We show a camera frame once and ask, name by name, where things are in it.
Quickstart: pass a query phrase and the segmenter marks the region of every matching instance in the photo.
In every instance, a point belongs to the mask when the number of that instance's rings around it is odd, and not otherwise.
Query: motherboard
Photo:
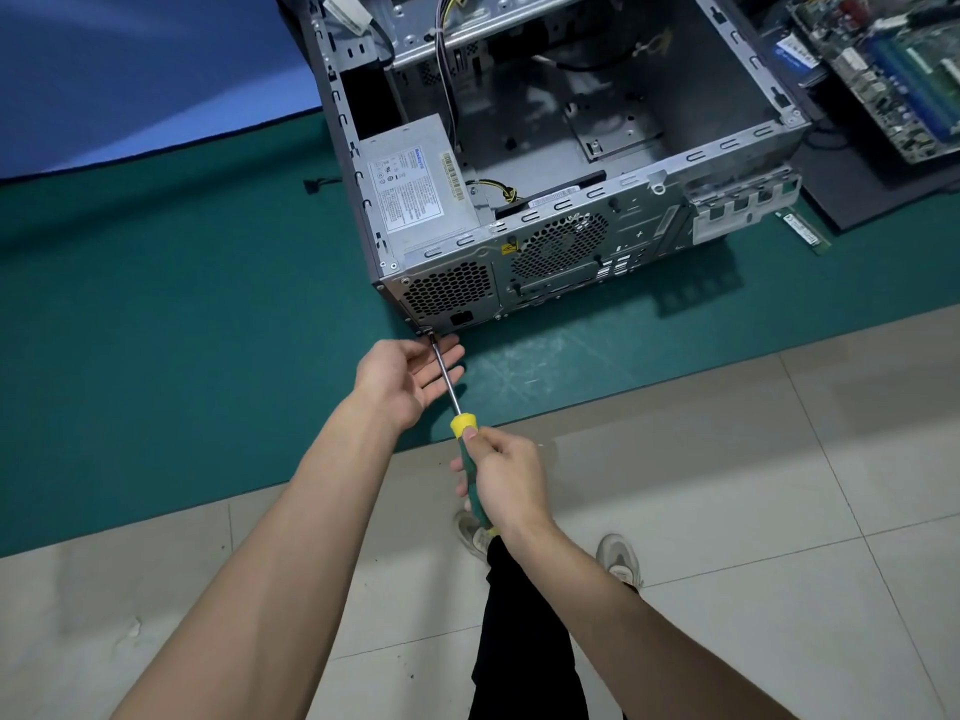
[[[807,0],[792,15],[907,162],[960,152],[960,0]]]

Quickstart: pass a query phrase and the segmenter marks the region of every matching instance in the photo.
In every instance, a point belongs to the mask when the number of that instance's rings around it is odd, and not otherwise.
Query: tile floor
[[[960,306],[511,429],[574,540],[626,534],[646,600],[800,717],[960,720],[958,354]],[[394,457],[311,720],[467,716],[453,453]],[[107,718],[281,489],[0,559],[0,717]]]

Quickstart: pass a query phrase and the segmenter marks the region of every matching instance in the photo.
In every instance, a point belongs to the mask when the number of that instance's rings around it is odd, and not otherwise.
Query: sneaker
[[[467,551],[481,561],[487,560],[487,549],[490,548],[490,541],[494,539],[495,533],[481,528],[480,521],[472,512],[457,510],[457,514],[453,516],[453,530]]]
[[[634,589],[639,589],[643,583],[637,554],[627,538],[617,532],[604,535],[600,541],[597,546],[597,563],[614,578]]]

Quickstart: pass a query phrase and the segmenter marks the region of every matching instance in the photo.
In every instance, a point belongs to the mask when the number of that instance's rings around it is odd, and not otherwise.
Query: blue backdrop
[[[274,0],[0,0],[0,178],[320,105]]]

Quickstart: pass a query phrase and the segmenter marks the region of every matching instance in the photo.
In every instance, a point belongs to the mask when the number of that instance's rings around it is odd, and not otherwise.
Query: green screwdriver handle
[[[457,414],[450,422],[450,428],[460,443],[460,457],[463,460],[463,471],[466,473],[466,494],[470,498],[470,509],[473,510],[473,516],[480,521],[480,527],[490,530],[494,524],[487,517],[487,512],[480,503],[480,495],[477,492],[477,464],[471,453],[467,451],[467,445],[464,442],[463,434],[467,427],[476,429],[477,417],[471,413]]]

